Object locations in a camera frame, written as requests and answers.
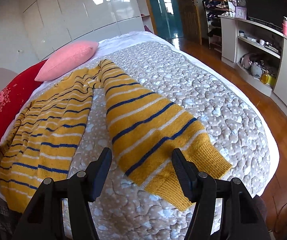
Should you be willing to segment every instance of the tv screen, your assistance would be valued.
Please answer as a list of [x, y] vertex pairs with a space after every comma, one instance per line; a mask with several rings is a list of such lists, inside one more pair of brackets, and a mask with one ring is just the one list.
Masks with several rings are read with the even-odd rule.
[[287, 17], [287, 6], [283, 0], [247, 0], [248, 18], [275, 25], [282, 31], [283, 17]]

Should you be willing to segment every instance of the metal screw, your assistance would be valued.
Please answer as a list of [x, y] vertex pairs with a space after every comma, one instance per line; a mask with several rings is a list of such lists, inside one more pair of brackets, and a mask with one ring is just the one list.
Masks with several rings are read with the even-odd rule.
[[241, 180], [238, 179], [238, 178], [233, 178], [233, 179], [232, 179], [232, 182], [233, 182], [234, 184], [240, 184], [240, 183], [241, 183]]
[[85, 175], [86, 175], [86, 173], [84, 171], [79, 171], [77, 173], [77, 177], [79, 177], [79, 178], [85, 177]]
[[48, 185], [51, 183], [51, 181], [52, 181], [51, 178], [46, 178], [44, 179], [44, 184]]
[[198, 173], [199, 177], [202, 177], [202, 178], [207, 178], [208, 177], [208, 174], [205, 173], [204, 171], [201, 171]]

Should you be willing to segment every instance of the yellow striped sweater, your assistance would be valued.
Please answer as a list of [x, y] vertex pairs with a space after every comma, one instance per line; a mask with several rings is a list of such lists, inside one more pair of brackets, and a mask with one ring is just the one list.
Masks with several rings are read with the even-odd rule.
[[121, 170], [148, 192], [180, 210], [191, 205], [170, 161], [174, 148], [214, 178], [231, 168], [191, 114], [144, 88], [113, 62], [102, 60], [91, 70], [76, 70], [32, 101], [0, 146], [2, 192], [11, 209], [23, 212], [44, 178], [66, 178], [85, 130], [92, 88], [102, 87], [114, 157]]

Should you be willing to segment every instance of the wooden door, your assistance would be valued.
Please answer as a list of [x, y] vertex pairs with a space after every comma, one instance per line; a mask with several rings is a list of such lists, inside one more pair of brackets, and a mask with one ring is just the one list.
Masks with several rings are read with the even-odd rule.
[[178, 6], [184, 37], [199, 42], [201, 45], [201, 26], [197, 0], [178, 0]]

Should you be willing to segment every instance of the bed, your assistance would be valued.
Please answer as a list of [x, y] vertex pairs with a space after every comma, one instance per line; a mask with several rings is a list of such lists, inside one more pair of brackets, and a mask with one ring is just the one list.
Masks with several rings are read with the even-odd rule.
[[[211, 143], [232, 164], [223, 179], [240, 178], [252, 197], [263, 193], [278, 166], [277, 144], [259, 111], [235, 85], [148, 32], [131, 32], [101, 41], [96, 54], [77, 69], [94, 68], [103, 59], [112, 60], [144, 87], [183, 106], [201, 121]], [[27, 103], [64, 76], [44, 82]], [[68, 177], [96, 160], [103, 147], [112, 148], [105, 116], [105, 94], [103, 89], [96, 89]], [[66, 200], [63, 209], [65, 232], [72, 238]], [[183, 239], [194, 205], [179, 211], [130, 181], [113, 160], [101, 196], [90, 203], [90, 210], [100, 239]], [[212, 232], [219, 229], [220, 217], [221, 200], [217, 200]]]

